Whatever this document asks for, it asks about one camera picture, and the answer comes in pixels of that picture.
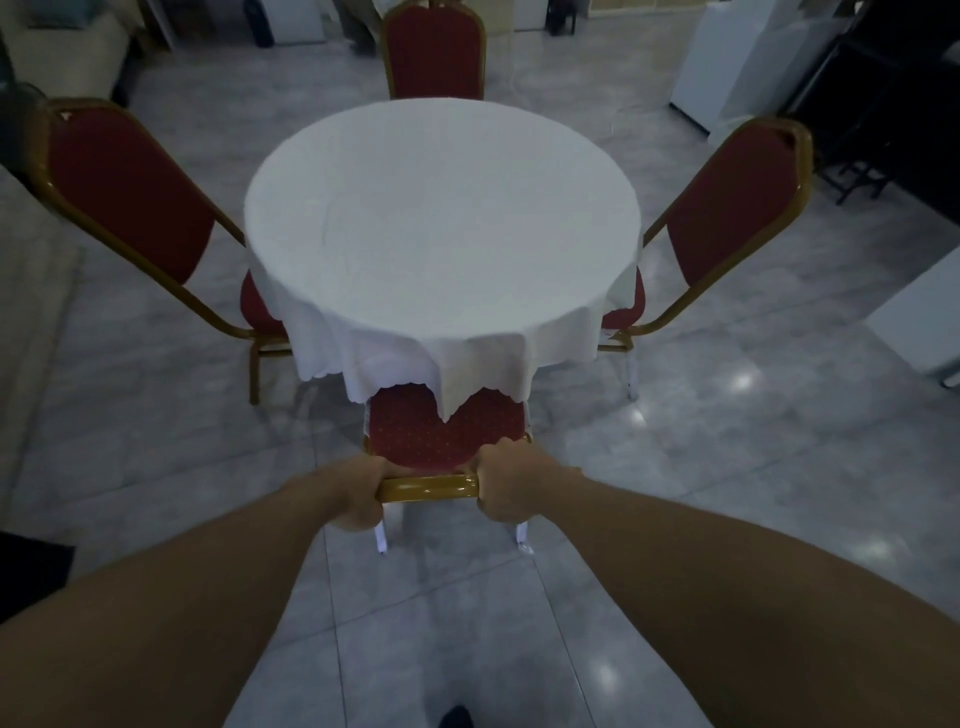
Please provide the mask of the person's right hand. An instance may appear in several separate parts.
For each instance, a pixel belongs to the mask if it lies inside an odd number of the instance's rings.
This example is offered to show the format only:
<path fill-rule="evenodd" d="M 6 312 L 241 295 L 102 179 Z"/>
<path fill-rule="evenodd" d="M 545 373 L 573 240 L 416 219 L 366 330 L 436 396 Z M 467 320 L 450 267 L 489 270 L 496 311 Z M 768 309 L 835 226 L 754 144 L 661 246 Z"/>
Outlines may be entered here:
<path fill-rule="evenodd" d="M 462 468 L 477 480 L 484 515 L 514 525 L 542 515 L 553 491 L 583 478 L 579 468 L 561 464 L 538 445 L 507 438 L 482 445 Z"/>

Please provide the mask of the person's left hand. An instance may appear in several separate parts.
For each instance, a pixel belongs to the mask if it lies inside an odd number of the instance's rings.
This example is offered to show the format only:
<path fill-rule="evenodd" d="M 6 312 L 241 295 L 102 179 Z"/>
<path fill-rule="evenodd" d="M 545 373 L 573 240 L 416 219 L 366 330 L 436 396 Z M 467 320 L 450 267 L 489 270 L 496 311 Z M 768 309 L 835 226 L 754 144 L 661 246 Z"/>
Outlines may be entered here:
<path fill-rule="evenodd" d="M 377 497 L 381 483 L 410 477 L 414 470 L 360 453 L 325 466 L 320 474 L 337 504 L 332 524 L 343 531 L 365 531 L 382 521 L 383 508 Z"/>

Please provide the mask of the red gold-framed banquet chair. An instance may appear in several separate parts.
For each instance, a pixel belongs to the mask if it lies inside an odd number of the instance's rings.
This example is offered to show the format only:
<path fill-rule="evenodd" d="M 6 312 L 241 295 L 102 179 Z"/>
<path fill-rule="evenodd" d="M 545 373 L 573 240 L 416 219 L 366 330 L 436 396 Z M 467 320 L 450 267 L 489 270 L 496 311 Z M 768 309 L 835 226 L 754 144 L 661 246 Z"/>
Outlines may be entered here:
<path fill-rule="evenodd" d="M 502 439 L 530 442 L 532 435 L 527 404 L 498 391 L 473 394 L 448 420 L 423 384 L 382 389 L 366 403 L 365 452 L 411 471 L 381 483 L 380 504 L 477 500 L 478 478 L 462 466 Z"/>
<path fill-rule="evenodd" d="M 750 118 L 730 132 L 642 234 L 641 250 L 666 232 L 685 289 L 651 321 L 642 322 L 647 291 L 641 268 L 635 266 L 630 302 L 602 318 L 597 350 L 624 355 L 630 401 L 639 395 L 635 341 L 672 323 L 791 225 L 810 200 L 813 167 L 814 142 L 806 125 L 781 117 Z"/>
<path fill-rule="evenodd" d="M 461 0 L 403 0 L 381 24 L 391 101 L 485 98 L 487 32 Z"/>
<path fill-rule="evenodd" d="M 38 200 L 131 263 L 214 330 L 248 343 L 248 401 L 259 406 L 261 361 L 293 354 L 284 324 L 269 312 L 251 271 L 239 295 L 246 326 L 230 323 L 186 287 L 214 229 L 224 229 L 246 247 L 241 227 L 117 103 L 45 100 L 30 113 L 26 139 L 27 176 Z"/>

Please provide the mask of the person's left forearm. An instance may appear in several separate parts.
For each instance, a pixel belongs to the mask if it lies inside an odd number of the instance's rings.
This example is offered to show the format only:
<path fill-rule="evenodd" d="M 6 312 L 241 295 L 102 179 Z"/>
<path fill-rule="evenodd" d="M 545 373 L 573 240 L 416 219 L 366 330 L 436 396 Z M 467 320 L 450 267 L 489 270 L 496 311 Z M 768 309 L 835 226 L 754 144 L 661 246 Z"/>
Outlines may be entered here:
<path fill-rule="evenodd" d="M 0 626 L 0 728 L 221 728 L 336 516 L 300 477 Z"/>

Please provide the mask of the person's right forearm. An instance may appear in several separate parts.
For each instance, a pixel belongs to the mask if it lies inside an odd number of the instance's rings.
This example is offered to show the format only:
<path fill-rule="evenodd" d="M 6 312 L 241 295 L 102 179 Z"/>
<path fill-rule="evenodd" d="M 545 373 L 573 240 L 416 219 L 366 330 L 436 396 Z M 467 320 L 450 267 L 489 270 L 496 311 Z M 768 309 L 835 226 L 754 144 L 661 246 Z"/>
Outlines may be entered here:
<path fill-rule="evenodd" d="M 960 623 L 870 570 L 571 468 L 530 505 L 715 728 L 960 728 Z"/>

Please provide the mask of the white round tablecloth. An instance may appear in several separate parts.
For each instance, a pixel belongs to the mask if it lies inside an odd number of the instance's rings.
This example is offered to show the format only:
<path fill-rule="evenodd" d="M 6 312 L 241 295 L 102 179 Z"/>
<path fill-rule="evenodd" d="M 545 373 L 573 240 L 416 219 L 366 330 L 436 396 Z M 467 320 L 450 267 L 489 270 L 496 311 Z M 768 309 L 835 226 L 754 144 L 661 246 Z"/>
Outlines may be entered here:
<path fill-rule="evenodd" d="M 482 389 L 594 360 L 629 309 L 635 189 L 594 141 L 511 105 L 386 101 L 279 144 L 243 205 L 250 272 L 303 382 L 364 404 L 425 385 L 448 421 Z"/>

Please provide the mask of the white box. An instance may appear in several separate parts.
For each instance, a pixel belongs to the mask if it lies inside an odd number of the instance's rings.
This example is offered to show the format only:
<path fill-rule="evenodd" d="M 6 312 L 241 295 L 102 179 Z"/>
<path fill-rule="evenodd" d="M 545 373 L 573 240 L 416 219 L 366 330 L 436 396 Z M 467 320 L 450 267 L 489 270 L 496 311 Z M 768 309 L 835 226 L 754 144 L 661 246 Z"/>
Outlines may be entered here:
<path fill-rule="evenodd" d="M 871 312 L 865 324 L 916 373 L 960 391 L 960 246 Z"/>

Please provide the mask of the white cabinet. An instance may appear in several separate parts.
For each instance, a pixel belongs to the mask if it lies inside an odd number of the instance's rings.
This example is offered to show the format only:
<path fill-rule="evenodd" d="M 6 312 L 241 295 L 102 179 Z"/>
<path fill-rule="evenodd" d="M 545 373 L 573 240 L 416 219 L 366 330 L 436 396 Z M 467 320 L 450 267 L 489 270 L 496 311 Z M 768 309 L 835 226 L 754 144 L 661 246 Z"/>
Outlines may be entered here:
<path fill-rule="evenodd" d="M 780 111 L 854 23 L 858 0 L 712 0 L 669 106 L 707 133 Z"/>

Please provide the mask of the black metal stand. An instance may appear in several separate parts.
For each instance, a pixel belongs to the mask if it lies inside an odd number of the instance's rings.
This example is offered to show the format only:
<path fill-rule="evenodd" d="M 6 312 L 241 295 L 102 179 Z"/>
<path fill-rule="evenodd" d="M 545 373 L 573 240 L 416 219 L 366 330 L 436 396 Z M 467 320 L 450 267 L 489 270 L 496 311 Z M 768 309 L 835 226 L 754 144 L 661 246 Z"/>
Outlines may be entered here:
<path fill-rule="evenodd" d="M 960 91 L 960 0 L 843 0 L 849 22 L 778 109 L 807 127 L 813 173 L 842 206 L 878 199 Z"/>

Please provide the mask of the beige sofa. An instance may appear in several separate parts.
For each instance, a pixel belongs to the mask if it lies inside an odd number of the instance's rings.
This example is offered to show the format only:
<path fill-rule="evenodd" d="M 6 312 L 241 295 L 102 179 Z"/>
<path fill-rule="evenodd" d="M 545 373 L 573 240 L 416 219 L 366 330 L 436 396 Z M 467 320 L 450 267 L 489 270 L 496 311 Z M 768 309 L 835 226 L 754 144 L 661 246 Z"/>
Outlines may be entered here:
<path fill-rule="evenodd" d="M 40 5 L 78 10 L 42 25 Z M 0 92 L 26 84 L 50 98 L 101 98 L 120 107 L 143 58 L 143 0 L 0 0 Z"/>

